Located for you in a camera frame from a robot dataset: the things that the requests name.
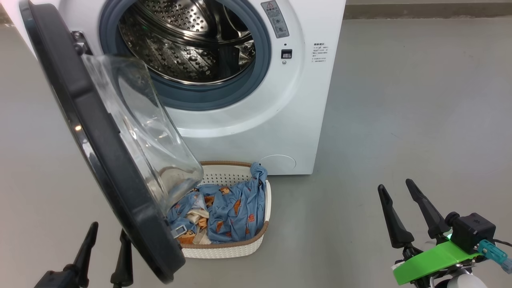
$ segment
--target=washing machine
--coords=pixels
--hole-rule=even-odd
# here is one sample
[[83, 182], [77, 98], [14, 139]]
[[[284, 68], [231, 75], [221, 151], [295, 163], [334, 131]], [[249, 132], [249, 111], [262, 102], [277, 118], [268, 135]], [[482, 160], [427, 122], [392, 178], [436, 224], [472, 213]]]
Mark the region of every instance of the washing machine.
[[[24, 1], [3, 6], [33, 51]], [[259, 161], [269, 174], [313, 172], [344, 0], [32, 3], [55, 6], [83, 53], [144, 61], [199, 161]]]

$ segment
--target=gray floor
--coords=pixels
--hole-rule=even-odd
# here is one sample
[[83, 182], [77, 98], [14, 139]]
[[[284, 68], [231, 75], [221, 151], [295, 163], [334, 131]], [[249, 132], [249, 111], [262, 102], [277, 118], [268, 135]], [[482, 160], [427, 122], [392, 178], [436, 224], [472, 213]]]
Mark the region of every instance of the gray floor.
[[[377, 196], [385, 184], [416, 244], [405, 179], [442, 214], [478, 212], [512, 240], [512, 19], [353, 20], [342, 33], [311, 176], [271, 177], [271, 225], [250, 257], [188, 260], [173, 287], [396, 287]], [[90, 287], [110, 287], [117, 223], [14, 28], [0, 28], [0, 279], [31, 287], [100, 222]], [[159, 287], [135, 253], [134, 287]], [[509, 287], [493, 263], [475, 269]]]

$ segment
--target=white plastic basket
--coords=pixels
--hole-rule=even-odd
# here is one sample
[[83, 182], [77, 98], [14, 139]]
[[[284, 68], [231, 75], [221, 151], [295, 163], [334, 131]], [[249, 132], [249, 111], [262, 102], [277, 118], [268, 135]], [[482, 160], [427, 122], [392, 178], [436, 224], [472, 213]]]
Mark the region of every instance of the white plastic basket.
[[[204, 177], [201, 184], [219, 184], [232, 186], [238, 182], [251, 179], [251, 164], [231, 161], [202, 162]], [[247, 256], [254, 253], [261, 245], [270, 220], [272, 194], [268, 180], [265, 191], [265, 223], [263, 228], [252, 238], [242, 242], [224, 244], [182, 244], [183, 254], [187, 258], [220, 259]]]

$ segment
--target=clothing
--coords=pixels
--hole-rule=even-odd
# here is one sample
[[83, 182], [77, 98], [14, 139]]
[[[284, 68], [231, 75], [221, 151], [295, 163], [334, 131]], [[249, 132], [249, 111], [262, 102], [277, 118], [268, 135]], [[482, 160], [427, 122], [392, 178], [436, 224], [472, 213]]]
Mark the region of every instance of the clothing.
[[250, 170], [251, 180], [231, 187], [205, 184], [194, 188], [170, 209], [167, 217], [171, 228], [185, 225], [187, 233], [183, 238], [187, 242], [192, 241], [188, 238], [195, 237], [201, 230], [196, 226], [199, 220], [196, 223], [190, 220], [197, 219], [190, 216], [196, 212], [189, 212], [205, 207], [208, 212], [208, 217], [204, 217], [208, 218], [207, 237], [213, 243], [238, 242], [254, 237], [265, 221], [265, 180], [268, 173], [258, 163], [253, 163]]

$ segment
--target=door glass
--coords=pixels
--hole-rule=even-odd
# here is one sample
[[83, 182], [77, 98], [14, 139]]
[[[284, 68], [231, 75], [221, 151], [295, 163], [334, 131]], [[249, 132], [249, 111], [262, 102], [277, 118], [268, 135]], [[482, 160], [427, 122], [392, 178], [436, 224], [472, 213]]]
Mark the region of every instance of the door glass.
[[151, 196], [166, 215], [202, 180], [202, 166], [159, 101], [141, 60], [109, 55], [82, 59]]

